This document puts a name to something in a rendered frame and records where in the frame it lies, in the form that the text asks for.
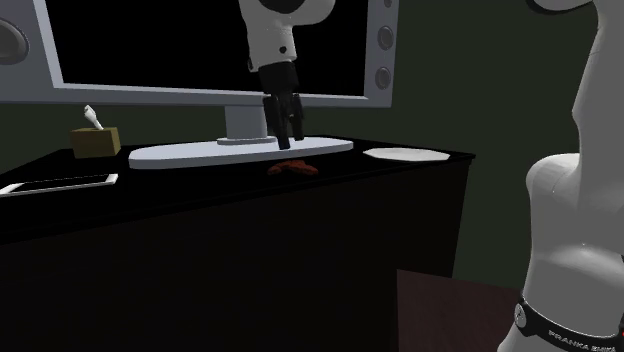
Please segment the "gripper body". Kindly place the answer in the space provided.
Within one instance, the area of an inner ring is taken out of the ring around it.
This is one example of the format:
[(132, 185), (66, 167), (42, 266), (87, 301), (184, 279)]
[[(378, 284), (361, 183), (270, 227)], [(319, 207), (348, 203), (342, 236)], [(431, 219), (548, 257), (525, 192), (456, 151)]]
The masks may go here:
[(297, 94), (299, 78), (292, 61), (281, 61), (261, 66), (258, 76), (264, 96)]

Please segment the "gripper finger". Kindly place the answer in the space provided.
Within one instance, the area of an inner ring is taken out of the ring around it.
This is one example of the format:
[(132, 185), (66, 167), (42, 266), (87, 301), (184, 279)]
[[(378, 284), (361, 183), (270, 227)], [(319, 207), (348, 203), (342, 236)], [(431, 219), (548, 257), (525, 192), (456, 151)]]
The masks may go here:
[(292, 113), (290, 116), (290, 123), (293, 131), (293, 138), (295, 141), (301, 141), (305, 138), (303, 131), (303, 107), (298, 93), (293, 93), (291, 97)]
[(283, 102), (279, 96), (269, 95), (263, 98), (264, 114), (267, 127), (270, 128), (277, 138), (280, 150), (290, 148), (287, 132), (287, 119)]

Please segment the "reddish brown lumpy object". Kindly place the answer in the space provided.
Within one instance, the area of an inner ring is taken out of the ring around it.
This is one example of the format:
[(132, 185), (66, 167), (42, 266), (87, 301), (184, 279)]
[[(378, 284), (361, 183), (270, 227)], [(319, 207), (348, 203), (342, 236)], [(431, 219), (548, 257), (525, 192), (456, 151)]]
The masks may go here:
[(271, 166), (267, 170), (267, 174), (277, 175), (285, 171), (309, 176), (317, 175), (319, 173), (317, 168), (307, 164), (304, 160), (287, 160)]

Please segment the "white plate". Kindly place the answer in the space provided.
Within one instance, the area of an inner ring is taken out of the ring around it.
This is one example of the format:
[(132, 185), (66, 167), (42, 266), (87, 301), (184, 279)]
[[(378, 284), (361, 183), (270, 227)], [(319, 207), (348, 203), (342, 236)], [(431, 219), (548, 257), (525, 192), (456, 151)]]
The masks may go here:
[(371, 148), (365, 150), (364, 154), (377, 159), (404, 162), (445, 161), (450, 158), (450, 155), (444, 152), (403, 147)]

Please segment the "grey monitor with speakers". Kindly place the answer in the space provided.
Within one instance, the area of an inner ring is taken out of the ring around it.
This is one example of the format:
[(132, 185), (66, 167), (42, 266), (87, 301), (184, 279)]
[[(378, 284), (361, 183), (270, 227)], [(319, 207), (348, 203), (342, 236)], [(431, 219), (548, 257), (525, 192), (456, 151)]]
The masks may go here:
[(307, 107), (392, 103), (400, 0), (0, 0), (0, 103), (210, 105), (226, 134), (137, 149), (134, 169), (348, 151), (267, 127), (261, 66), (292, 61)]

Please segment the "black cabinet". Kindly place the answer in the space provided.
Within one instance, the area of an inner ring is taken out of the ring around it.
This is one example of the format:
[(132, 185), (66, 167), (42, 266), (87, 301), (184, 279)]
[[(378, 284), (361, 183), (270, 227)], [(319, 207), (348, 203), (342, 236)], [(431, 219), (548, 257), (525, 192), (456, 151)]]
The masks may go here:
[(0, 352), (398, 352), (397, 273), (452, 274), (473, 157), (370, 148), (314, 175), (133, 170), (129, 147), (1, 175), (118, 181), (0, 199)]

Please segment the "olive tissue box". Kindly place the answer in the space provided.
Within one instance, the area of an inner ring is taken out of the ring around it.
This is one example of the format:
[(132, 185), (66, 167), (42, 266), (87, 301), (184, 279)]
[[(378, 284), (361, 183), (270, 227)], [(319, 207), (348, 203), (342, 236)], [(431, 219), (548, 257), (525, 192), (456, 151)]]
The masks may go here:
[(121, 149), (117, 127), (103, 127), (97, 113), (90, 105), (83, 109), (85, 119), (92, 128), (74, 129), (69, 132), (69, 140), (74, 157), (77, 159), (114, 157)]

